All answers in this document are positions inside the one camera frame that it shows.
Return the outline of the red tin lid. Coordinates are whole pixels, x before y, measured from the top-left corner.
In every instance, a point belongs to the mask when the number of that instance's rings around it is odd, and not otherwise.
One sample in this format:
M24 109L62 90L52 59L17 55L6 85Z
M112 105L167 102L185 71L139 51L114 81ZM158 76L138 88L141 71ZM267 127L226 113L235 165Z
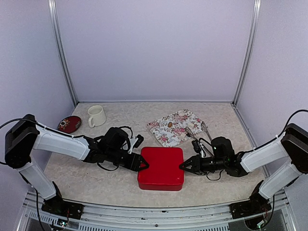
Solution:
M144 147L141 156L149 167L138 173L142 190L180 191L184 184L183 150L178 147Z

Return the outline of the steel serving tongs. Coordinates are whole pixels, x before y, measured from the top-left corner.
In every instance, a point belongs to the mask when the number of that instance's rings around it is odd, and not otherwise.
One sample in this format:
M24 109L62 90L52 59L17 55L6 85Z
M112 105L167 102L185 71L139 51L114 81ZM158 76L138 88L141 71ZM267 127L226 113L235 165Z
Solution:
M212 141L212 137L208 131L208 126L205 124L204 121L202 121L201 125L197 128L193 128L193 124L189 124L185 127L185 132L187 133L187 136L194 138L195 140L197 140L195 135L204 132L209 138L209 140Z

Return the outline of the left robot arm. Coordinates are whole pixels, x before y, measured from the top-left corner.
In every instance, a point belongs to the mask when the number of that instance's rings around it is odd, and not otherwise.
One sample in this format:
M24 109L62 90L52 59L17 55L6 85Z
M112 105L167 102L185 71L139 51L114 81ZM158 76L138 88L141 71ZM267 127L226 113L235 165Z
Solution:
M16 169L57 214L67 210L67 202L57 185L46 177L32 158L33 150L66 155L99 167L107 161L116 168L123 167L134 172L150 166L141 154L133 152L143 142L143 136L130 137L125 132L125 126L111 127L104 135L90 138L53 130L37 122L31 114L9 120L1 127L10 123L14 126L5 135L5 164Z

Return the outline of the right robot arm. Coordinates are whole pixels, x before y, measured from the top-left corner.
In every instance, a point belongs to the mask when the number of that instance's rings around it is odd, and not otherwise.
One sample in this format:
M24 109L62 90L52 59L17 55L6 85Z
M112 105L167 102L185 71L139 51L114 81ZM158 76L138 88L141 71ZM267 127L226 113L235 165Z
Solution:
M247 211L252 214L264 207L265 200L308 172L308 132L294 123L286 122L279 135L250 151L235 153L229 139L216 137L209 142L212 156L205 157L206 148L202 141L203 138L192 141L197 154L181 163L181 170L196 175L224 170L230 176L242 177L276 160L286 160L270 177L256 186L252 199L246 203Z

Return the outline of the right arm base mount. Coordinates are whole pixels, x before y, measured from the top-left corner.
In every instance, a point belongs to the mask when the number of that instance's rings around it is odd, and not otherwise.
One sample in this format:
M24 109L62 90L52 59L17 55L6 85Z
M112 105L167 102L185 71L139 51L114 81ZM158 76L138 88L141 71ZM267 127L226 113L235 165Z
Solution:
M229 205L229 207L233 219L260 214L272 209L271 204L268 201L264 203L243 201L238 203L232 203Z

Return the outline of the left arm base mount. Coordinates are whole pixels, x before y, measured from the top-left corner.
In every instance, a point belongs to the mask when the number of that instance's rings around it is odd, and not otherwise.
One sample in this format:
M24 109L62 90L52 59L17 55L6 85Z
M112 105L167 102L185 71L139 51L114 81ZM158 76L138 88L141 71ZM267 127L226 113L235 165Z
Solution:
M67 202L67 201L53 205L44 203L41 207L42 211L44 212L78 220L81 219L83 208L84 206L82 204Z

